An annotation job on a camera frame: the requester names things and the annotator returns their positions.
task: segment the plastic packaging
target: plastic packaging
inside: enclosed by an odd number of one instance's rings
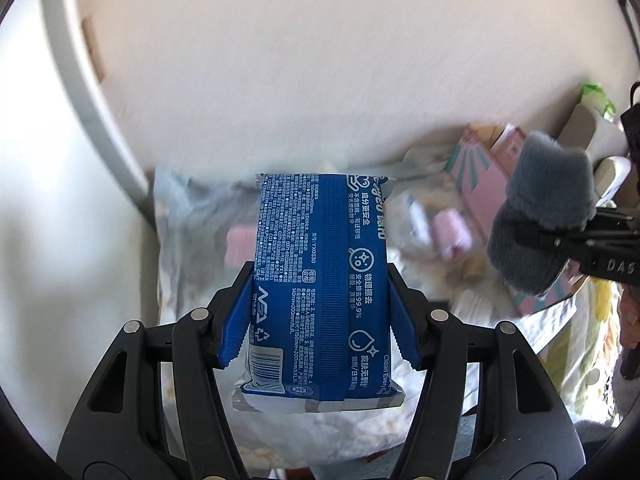
[[[386,179],[265,174],[247,374],[234,407],[327,412],[399,406],[390,378]]]

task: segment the white wall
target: white wall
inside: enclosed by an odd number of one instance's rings
[[[124,322],[157,319],[158,246],[63,90],[40,0],[0,25],[0,384],[52,456]]]
[[[594,78],[638,74],[616,0],[79,0],[145,169],[400,156],[471,120],[559,133]]]

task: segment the round stamp logo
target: round stamp logo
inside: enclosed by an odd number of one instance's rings
[[[349,249],[349,265],[358,272],[367,272],[373,267],[373,253],[364,247]]]
[[[296,386],[287,386],[287,391],[299,397],[308,397],[314,392],[311,386],[300,386],[299,384]]]

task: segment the gray fuzzy cover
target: gray fuzzy cover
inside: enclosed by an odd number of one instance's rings
[[[548,230],[584,229],[595,215],[591,163],[584,150],[563,148],[532,132],[507,188],[507,200]]]
[[[487,254],[509,285],[525,294],[538,296],[553,285],[567,257],[560,252],[518,245],[514,231],[528,222],[530,220],[507,200],[495,216]]]

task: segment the white curved edge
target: white curved edge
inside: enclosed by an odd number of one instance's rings
[[[50,47],[87,136],[120,187],[153,223],[149,182],[100,89],[81,29],[77,0],[42,0]]]

